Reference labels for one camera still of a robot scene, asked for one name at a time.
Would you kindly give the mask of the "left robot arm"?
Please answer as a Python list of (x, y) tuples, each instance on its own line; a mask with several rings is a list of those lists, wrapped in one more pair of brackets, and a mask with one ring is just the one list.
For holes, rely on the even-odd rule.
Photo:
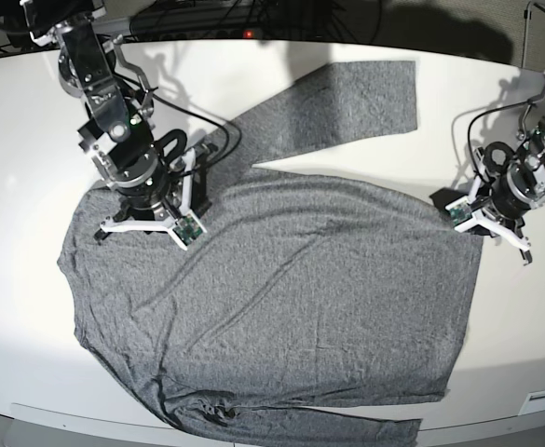
[(518, 145), (491, 142), (486, 147), (470, 146), (471, 188), (445, 210), (458, 233), (501, 237), (518, 249), (529, 265), (533, 258), (523, 233), (524, 216), (545, 206), (545, 83), (539, 94), (477, 117), (514, 108), (523, 109), (518, 119)]

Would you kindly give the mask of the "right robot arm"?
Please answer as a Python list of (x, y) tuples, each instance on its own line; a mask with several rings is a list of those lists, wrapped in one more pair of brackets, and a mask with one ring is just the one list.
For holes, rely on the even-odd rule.
[(181, 129), (155, 139), (155, 90), (145, 72), (126, 60), (122, 37), (100, 38), (93, 29), (102, 2), (54, 20), (43, 18), (34, 1), (20, 5), (32, 40), (39, 46), (58, 45), (61, 87), (83, 101), (89, 116), (78, 130), (79, 145), (119, 196), (119, 211), (102, 220), (95, 239), (163, 233), (187, 249), (206, 231), (199, 216), (210, 204), (206, 172), (215, 146), (190, 146)]

